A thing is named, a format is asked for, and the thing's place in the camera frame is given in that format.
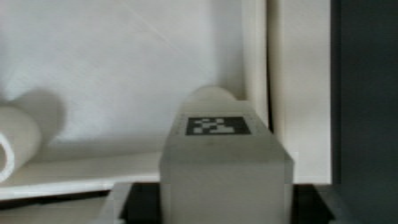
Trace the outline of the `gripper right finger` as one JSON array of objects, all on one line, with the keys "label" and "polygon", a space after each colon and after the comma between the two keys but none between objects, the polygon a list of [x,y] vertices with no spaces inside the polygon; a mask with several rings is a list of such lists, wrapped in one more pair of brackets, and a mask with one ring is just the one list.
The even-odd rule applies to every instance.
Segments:
[{"label": "gripper right finger", "polygon": [[360,224],[331,185],[294,186],[290,224]]}]

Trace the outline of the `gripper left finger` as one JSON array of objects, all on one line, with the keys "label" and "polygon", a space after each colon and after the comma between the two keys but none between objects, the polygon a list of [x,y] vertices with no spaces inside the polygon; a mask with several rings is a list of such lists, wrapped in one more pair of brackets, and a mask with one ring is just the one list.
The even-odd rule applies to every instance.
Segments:
[{"label": "gripper left finger", "polygon": [[161,183],[118,183],[90,224],[164,224]]}]

